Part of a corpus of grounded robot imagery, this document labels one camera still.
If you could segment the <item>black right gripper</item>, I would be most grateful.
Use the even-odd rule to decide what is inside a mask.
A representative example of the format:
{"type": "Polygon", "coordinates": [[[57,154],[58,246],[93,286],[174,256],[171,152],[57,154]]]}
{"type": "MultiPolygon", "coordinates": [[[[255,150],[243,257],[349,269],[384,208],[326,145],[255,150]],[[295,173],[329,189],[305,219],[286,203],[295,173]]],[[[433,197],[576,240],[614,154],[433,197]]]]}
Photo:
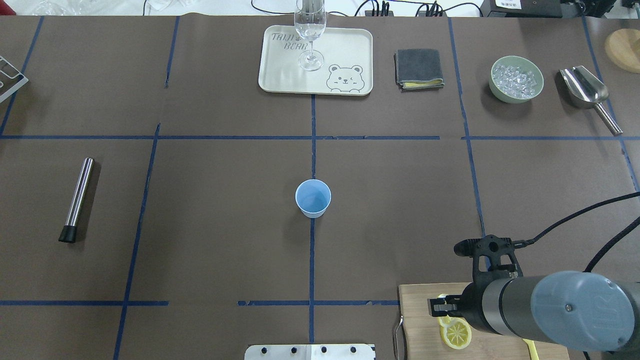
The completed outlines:
{"type": "Polygon", "coordinates": [[[485,235],[461,240],[455,244],[454,253],[472,259],[472,281],[462,294],[430,298],[428,309],[432,317],[483,319],[482,295],[490,283],[508,279],[512,274],[523,276],[515,256],[515,243],[510,237],[485,235]]]}

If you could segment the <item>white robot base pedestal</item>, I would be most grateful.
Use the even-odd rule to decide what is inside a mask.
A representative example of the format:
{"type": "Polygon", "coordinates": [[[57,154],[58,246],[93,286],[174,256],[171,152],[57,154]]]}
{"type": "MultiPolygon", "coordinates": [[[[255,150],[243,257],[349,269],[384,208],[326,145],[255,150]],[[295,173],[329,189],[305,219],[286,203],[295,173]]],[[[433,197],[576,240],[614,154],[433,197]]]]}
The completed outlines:
{"type": "Polygon", "coordinates": [[[256,344],[249,346],[245,360],[375,360],[374,345],[338,344],[256,344]]]}

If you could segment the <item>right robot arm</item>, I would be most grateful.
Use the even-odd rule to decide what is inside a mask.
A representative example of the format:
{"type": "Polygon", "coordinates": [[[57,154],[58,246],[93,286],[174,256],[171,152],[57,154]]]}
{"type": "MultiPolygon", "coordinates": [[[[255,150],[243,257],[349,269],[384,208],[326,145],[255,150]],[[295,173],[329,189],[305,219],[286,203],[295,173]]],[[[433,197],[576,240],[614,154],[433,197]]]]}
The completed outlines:
{"type": "Polygon", "coordinates": [[[593,272],[525,276],[518,243],[486,235],[460,241],[472,259],[472,281],[461,294],[429,299],[432,317],[455,317],[474,330],[557,344],[586,353],[639,355],[639,285],[593,272]]]}

